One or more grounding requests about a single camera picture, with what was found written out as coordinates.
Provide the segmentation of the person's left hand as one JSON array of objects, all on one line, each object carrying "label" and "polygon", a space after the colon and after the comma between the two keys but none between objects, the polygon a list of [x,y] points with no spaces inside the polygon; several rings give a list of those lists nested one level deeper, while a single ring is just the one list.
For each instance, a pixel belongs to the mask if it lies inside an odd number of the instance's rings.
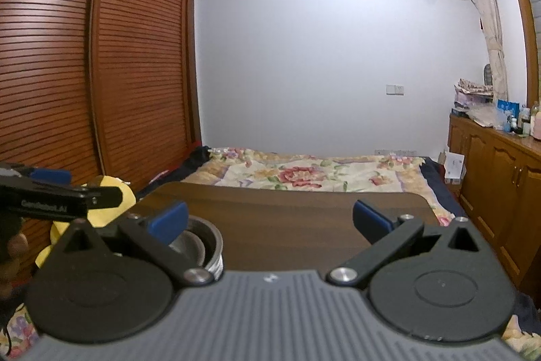
[{"label": "person's left hand", "polygon": [[1,221],[1,301],[12,295],[12,282],[19,271],[20,259],[27,254],[27,237],[22,233],[23,219],[8,217]]}]

